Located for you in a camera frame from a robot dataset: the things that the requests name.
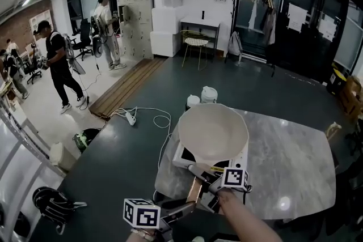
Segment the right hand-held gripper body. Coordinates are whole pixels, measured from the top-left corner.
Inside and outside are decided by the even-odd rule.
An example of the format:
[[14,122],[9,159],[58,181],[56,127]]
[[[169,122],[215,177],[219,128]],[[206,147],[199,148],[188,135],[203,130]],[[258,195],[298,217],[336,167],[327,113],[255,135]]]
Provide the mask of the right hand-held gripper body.
[[252,191],[252,186],[249,184],[249,173],[245,169],[227,167],[224,168],[221,177],[223,188],[234,189],[242,193]]

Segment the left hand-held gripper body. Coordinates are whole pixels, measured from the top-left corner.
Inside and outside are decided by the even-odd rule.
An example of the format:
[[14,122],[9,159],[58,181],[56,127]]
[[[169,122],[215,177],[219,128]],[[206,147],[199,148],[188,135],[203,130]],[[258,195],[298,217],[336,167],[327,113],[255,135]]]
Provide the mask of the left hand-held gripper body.
[[125,198],[123,220],[131,226],[131,229],[153,230],[156,240],[172,240],[171,226],[169,223],[161,221],[161,213],[163,211],[167,211],[167,209],[152,203],[152,201],[142,198]]

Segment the person's left hand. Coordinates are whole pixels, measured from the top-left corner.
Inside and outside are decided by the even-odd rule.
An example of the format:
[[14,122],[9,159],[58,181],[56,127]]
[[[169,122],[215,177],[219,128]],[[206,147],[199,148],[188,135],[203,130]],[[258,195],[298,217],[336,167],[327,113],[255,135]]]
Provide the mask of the person's left hand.
[[127,241],[155,241],[155,239],[156,235],[153,230],[147,231],[141,228],[132,228]]

